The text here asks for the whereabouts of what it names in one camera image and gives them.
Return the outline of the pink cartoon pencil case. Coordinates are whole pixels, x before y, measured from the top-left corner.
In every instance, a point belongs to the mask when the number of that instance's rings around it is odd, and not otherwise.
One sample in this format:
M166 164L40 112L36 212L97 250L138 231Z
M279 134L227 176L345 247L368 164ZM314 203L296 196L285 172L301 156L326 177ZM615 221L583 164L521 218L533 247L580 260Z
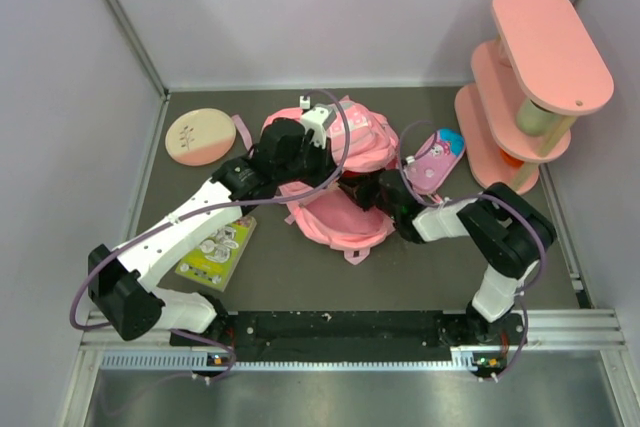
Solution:
M435 194L465 150L466 142L462 135L450 129L439 129L414 155L405 159L406 178L418 194Z

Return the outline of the pink student backpack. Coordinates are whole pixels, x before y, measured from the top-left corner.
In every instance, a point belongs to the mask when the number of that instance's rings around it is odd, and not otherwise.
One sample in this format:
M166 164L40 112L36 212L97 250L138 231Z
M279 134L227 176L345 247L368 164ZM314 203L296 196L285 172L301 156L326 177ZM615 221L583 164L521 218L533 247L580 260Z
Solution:
M399 138L387 118L348 96L342 97L340 103L350 131L344 172L372 174L395 167ZM319 191L293 182L277 191L279 197L299 194L304 197L286 204L286 222L296 224L306 238L342 252L353 265L363 262L373 247L394 232L391 219L382 211L357 206L336 183Z

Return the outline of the green thin booklet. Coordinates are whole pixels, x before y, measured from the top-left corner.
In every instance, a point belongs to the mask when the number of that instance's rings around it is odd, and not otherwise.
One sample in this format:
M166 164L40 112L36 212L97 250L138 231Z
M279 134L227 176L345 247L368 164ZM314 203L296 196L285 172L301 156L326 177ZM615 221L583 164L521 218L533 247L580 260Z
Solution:
M234 274L257 226L245 216L201 241L177 264L175 273L192 282L223 292Z

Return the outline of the red thick paperback book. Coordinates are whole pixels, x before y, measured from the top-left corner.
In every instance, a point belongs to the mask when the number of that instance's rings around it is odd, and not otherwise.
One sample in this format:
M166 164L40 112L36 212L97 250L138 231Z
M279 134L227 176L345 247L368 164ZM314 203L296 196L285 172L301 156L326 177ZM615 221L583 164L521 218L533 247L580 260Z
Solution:
M348 186L358 186L361 185L366 179L366 174L346 171L341 175L340 183Z

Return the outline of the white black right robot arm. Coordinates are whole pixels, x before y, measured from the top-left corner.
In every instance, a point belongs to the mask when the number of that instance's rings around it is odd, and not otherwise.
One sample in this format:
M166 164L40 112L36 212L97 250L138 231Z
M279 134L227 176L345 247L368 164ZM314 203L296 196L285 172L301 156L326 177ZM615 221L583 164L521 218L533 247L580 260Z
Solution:
M468 237L488 263L466 307L466 327L476 341L498 336L532 270L546 261L557 238L553 224L519 194L496 182L476 196L428 205L399 169L348 173L338 185L357 206L376 208L404 240L426 244Z

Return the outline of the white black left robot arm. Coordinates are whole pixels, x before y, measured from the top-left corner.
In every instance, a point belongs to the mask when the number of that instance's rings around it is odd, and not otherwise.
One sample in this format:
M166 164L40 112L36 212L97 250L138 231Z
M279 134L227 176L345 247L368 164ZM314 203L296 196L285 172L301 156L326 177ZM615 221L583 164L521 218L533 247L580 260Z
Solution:
M162 289L160 281L206 237L270 202L280 186L328 185L340 172L328 134L334 120L316 109L298 120L276 119L247 154L224 162L131 247L100 245L91 252L89 297L123 340L154 328L189 331L209 344L224 337L227 321L213 300Z

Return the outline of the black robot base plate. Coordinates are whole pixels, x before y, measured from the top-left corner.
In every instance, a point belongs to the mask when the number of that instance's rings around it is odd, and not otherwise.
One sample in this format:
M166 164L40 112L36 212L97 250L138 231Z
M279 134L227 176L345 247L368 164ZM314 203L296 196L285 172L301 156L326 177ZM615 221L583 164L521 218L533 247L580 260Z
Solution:
M452 347L502 351L524 333L510 313L502 330L479 342L464 313L419 311L240 311L222 314L201 336L232 347L240 362L445 361Z

